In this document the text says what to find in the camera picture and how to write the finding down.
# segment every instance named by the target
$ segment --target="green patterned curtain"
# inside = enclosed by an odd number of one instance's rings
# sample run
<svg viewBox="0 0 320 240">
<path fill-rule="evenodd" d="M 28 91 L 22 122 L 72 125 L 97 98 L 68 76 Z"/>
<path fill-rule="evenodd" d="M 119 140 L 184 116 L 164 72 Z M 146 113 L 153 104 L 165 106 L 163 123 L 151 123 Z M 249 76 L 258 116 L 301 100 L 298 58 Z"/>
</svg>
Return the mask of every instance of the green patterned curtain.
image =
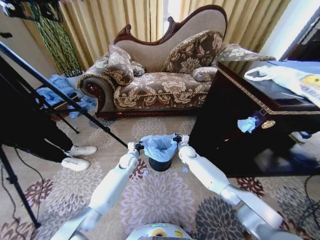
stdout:
<svg viewBox="0 0 320 240">
<path fill-rule="evenodd" d="M 35 24 L 60 73 L 68 78 L 81 75 L 79 60 L 62 24 L 42 16 Z"/>
</svg>

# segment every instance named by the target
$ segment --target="floor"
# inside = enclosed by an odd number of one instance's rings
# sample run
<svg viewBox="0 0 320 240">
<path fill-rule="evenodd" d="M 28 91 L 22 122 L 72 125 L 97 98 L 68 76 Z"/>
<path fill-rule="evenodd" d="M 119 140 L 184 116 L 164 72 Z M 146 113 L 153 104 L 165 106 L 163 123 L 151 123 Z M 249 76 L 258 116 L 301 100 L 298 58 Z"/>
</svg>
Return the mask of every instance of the floor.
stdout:
<svg viewBox="0 0 320 240">
<path fill-rule="evenodd" d="M 86 171 L 74 172 L 59 164 L 39 159 L 19 151 L 25 162 L 36 168 L 44 177 L 44 188 L 40 197 L 39 221 L 42 226 L 33 233 L 33 239 L 48 240 L 52 234 L 74 214 L 86 208 L 91 193 L 108 173 L 116 166 L 126 149 L 104 133 L 84 116 L 69 119 L 80 133 L 75 134 L 63 122 L 59 128 L 77 145 L 93 145 L 98 151 L 83 157 L 90 161 Z M 193 116 L 121 118 L 116 121 L 101 122 L 124 142 L 139 141 L 146 135 L 163 135 L 178 132 L 189 134 L 194 123 Z M 320 156 L 320 135 L 316 134 L 304 147 Z M 24 190 L 35 213 L 38 209 L 40 177 L 23 165 L 10 147 L 4 148 L 19 183 Z M 306 199 L 304 181 L 306 176 L 289 177 L 248 177 L 231 178 L 235 186 L 252 191 L 284 218 L 282 228 L 299 235 L 304 240 L 320 239 L 317 227 Z M 22 206 L 14 188 L 4 179 L 16 204 L 12 219 L 13 206 L 3 188 L 0 188 L 0 239 L 31 239 L 33 225 Z M 313 177 L 308 184 L 308 193 L 313 203 L 320 199 L 320 176 Z M 195 239 L 244 239 L 244 228 L 236 219 L 235 210 L 223 202 L 216 194 L 201 185 L 183 165 L 177 154 L 172 166 L 165 172 L 156 172 L 149 166 L 148 157 L 139 157 L 137 170 L 130 176 L 129 183 L 113 209 L 102 217 L 94 230 L 86 232 L 89 239 L 122 240 L 138 226 L 149 223 L 173 223 L 180 225 Z"/>
</svg>

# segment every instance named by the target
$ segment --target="sofa armrest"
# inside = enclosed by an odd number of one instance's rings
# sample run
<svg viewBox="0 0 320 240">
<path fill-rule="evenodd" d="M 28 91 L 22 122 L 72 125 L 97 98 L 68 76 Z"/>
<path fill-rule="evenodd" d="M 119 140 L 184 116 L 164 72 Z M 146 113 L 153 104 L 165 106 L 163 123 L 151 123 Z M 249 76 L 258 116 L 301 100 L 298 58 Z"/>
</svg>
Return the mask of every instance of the sofa armrest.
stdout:
<svg viewBox="0 0 320 240">
<path fill-rule="evenodd" d="M 276 60 L 273 56 L 264 56 L 259 53 L 247 50 L 238 44 L 224 43 L 217 53 L 212 66 L 218 61 L 271 61 Z"/>
<path fill-rule="evenodd" d="M 101 78 L 88 77 L 83 79 L 80 88 L 84 94 L 97 98 L 97 113 L 116 112 L 114 90 L 110 83 Z"/>
</svg>

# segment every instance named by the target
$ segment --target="side table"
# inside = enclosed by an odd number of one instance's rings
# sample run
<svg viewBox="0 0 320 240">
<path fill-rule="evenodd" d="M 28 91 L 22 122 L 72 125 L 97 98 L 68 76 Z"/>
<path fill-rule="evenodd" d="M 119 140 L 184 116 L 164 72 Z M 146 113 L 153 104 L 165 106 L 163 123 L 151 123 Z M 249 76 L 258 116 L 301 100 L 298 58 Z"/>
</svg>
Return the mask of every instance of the side table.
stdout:
<svg viewBox="0 0 320 240">
<path fill-rule="evenodd" d="M 248 70 L 268 65 L 219 62 L 190 134 L 189 144 L 228 177 L 309 175 L 319 169 L 320 156 L 310 155 L 289 134 L 320 131 L 320 109 L 272 80 L 244 78 Z M 237 121 L 255 112 L 263 116 L 262 124 L 242 133 Z"/>
</svg>

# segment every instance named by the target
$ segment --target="blue cloth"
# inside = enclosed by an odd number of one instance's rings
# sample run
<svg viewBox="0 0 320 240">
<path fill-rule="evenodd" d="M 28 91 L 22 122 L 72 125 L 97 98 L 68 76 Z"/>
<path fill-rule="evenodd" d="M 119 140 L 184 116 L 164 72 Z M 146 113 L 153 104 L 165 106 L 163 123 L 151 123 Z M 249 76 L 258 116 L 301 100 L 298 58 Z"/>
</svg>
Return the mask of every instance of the blue cloth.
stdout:
<svg viewBox="0 0 320 240">
<path fill-rule="evenodd" d="M 247 119 L 238 120 L 238 128 L 241 130 L 241 132 L 249 132 L 251 133 L 256 128 L 256 119 L 253 117 L 248 117 Z"/>
<path fill-rule="evenodd" d="M 141 141 L 145 155 L 161 163 L 168 162 L 178 147 L 177 142 L 173 140 L 174 136 L 175 134 L 144 136 Z"/>
<path fill-rule="evenodd" d="M 90 96 L 84 96 L 83 98 L 81 98 L 81 101 L 77 102 L 77 104 L 80 105 L 80 107 L 85 108 L 87 110 L 89 109 L 94 109 L 97 105 L 97 99 L 94 97 L 90 97 Z M 73 106 L 68 106 L 68 109 L 74 109 Z M 71 119 L 75 119 L 79 116 L 78 111 L 72 111 L 69 113 L 69 117 Z"/>
<path fill-rule="evenodd" d="M 283 66 L 288 68 L 297 69 L 306 73 L 320 74 L 320 62 L 319 61 L 268 61 L 276 66 Z"/>
<path fill-rule="evenodd" d="M 52 75 L 49 79 L 49 82 L 52 83 L 57 89 L 59 89 L 64 94 L 70 96 L 75 92 L 74 88 L 68 84 L 68 80 L 65 76 L 60 75 Z M 51 106 L 63 101 L 61 97 L 59 97 L 56 93 L 54 93 L 48 87 L 42 87 L 36 90 L 38 94 L 44 96 L 45 100 Z"/>
</svg>

